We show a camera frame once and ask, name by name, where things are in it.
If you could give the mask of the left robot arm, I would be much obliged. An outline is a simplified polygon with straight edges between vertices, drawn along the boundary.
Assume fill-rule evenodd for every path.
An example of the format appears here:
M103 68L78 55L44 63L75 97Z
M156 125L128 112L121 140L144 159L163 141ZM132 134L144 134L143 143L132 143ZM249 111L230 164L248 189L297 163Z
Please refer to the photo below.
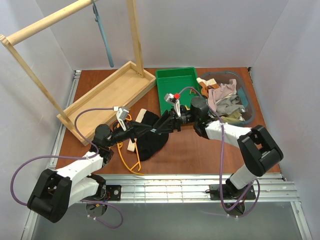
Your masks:
M57 170L44 170L27 201L27 207L56 223L78 201L104 201L109 196L106 181L94 172L110 162L114 154L110 147L127 139L135 140L153 129L151 123L134 120L123 123L124 128L98 125L91 148L83 159Z

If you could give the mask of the black underwear beige waistband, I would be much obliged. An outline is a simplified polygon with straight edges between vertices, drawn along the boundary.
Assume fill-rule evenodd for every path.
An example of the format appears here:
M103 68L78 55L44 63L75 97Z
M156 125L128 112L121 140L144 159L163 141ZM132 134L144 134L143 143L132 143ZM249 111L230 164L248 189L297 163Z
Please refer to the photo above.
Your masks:
M157 114L142 108L139 111L135 121L145 125L153 126L159 119L160 117ZM141 137L137 138L135 142L138 148L140 161L146 161L154 154L159 152L165 146L168 139L168 133L157 134L153 131L148 131Z

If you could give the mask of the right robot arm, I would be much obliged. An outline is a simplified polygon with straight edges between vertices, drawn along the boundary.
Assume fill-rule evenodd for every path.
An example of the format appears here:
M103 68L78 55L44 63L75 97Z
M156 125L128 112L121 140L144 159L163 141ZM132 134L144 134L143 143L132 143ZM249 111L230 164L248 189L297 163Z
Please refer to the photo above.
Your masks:
M250 128L221 123L211 116L203 97L193 97L189 109L180 105L179 97L178 93L165 95L164 100L173 108L166 110L154 124L155 132L179 132L182 125L192 124L198 136L238 147L244 164L222 186L230 195L242 192L255 178L263 176L284 158L282 150L264 126Z

